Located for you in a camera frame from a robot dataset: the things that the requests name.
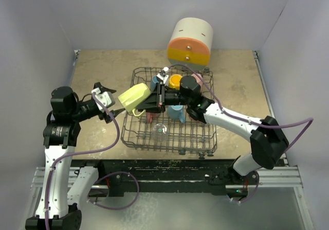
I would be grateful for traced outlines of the pink floral mug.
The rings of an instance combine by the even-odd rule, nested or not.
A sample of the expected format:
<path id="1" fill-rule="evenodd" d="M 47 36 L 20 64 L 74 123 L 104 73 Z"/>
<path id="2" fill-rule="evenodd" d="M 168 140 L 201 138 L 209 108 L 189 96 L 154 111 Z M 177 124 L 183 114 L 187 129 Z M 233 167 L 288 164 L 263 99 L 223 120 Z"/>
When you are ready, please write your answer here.
<path id="1" fill-rule="evenodd" d="M 157 119 L 160 116 L 160 113 L 149 113 L 146 112 L 147 123 L 152 123 L 154 119 Z"/>

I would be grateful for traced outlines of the lime green faceted mug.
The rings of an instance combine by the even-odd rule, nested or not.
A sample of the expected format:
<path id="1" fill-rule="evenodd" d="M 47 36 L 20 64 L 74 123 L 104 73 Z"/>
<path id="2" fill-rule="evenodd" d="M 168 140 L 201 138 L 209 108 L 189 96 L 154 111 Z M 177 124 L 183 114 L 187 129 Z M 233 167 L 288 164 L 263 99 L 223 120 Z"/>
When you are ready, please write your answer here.
<path id="1" fill-rule="evenodd" d="M 145 113 L 145 110 L 137 114 L 137 106 L 150 95 L 151 90 L 149 87 L 145 83 L 139 83 L 118 96 L 118 100 L 128 113 L 133 114 L 135 117 L 140 117 Z"/>

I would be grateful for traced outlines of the light blue mug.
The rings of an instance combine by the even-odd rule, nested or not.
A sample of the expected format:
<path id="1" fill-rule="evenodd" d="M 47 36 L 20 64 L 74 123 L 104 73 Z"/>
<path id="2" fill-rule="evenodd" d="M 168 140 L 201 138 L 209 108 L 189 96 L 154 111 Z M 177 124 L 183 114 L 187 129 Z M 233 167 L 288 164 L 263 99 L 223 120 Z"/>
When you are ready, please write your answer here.
<path id="1" fill-rule="evenodd" d="M 182 123 L 186 122 L 185 114 L 184 114 L 184 106 L 183 105 L 170 105 L 168 106 L 168 117 L 172 120 L 179 120 Z"/>

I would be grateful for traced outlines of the clear glass cup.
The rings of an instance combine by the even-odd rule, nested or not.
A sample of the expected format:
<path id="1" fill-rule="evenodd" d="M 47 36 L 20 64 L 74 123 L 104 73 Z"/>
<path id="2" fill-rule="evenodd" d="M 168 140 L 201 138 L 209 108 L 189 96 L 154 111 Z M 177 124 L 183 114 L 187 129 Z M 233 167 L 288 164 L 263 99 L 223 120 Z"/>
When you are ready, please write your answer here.
<path id="1" fill-rule="evenodd" d="M 162 123 L 156 124 L 151 131 L 151 139 L 155 143 L 163 143 L 168 139 L 168 128 Z"/>

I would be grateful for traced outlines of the pale pink faceted mug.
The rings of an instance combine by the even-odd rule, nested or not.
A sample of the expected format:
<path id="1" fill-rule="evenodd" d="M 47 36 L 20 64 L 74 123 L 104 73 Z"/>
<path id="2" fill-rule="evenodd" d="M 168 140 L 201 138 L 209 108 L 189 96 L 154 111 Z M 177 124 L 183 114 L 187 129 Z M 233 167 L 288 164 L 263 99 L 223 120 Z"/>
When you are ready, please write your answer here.
<path id="1" fill-rule="evenodd" d="M 200 85 L 200 87 L 202 87 L 203 86 L 203 81 L 202 81 L 202 75 L 201 74 L 199 74 L 199 73 L 193 73 L 192 74 L 192 77 L 194 77 L 195 78 L 195 80 L 196 80 L 196 82 Z"/>

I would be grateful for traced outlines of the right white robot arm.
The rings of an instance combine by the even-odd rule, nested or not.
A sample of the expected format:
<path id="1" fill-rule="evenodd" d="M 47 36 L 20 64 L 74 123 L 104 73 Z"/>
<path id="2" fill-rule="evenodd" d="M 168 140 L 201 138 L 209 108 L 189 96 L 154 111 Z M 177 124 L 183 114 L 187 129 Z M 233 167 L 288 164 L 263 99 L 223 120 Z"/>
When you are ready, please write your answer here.
<path id="1" fill-rule="evenodd" d="M 228 176 L 234 184 L 241 184 L 247 174 L 257 169 L 272 169 L 289 145 L 273 117 L 259 119 L 220 108 L 214 100 L 202 95 L 201 86 L 192 76 L 182 77 L 178 90 L 159 83 L 137 110 L 161 113 L 171 105 L 184 105 L 193 120 L 222 127 L 250 142 L 250 153 L 239 156 L 231 165 Z"/>

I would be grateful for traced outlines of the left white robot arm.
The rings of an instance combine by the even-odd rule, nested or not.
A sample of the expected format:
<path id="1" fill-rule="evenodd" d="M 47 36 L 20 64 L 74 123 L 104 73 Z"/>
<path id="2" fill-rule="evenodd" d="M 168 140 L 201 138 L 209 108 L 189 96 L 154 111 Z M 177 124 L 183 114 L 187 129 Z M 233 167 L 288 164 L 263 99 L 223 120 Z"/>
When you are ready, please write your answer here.
<path id="1" fill-rule="evenodd" d="M 52 91 L 52 110 L 43 131 L 46 161 L 43 188 L 35 215 L 26 220 L 25 229 L 80 228 L 81 210 L 92 185 L 100 185 L 106 178 L 104 166 L 96 162 L 80 167 L 76 180 L 69 186 L 80 122 L 95 116 L 107 123 L 115 121 L 122 110 L 109 111 L 115 104 L 113 93 L 115 90 L 99 82 L 94 84 L 89 100 L 79 99 L 68 86 Z"/>

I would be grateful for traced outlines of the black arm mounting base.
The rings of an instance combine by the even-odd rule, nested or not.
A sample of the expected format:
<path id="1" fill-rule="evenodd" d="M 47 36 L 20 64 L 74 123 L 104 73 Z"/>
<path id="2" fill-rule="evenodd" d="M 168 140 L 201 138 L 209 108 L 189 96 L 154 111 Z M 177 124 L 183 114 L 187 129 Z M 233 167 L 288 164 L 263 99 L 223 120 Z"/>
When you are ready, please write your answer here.
<path id="1" fill-rule="evenodd" d="M 252 188 L 284 185 L 287 167 L 261 168 L 246 176 L 231 173 L 232 160 L 76 160 L 71 167 L 101 162 L 104 173 L 93 183 L 97 195 L 122 197 L 126 192 L 210 193 L 246 199 Z"/>

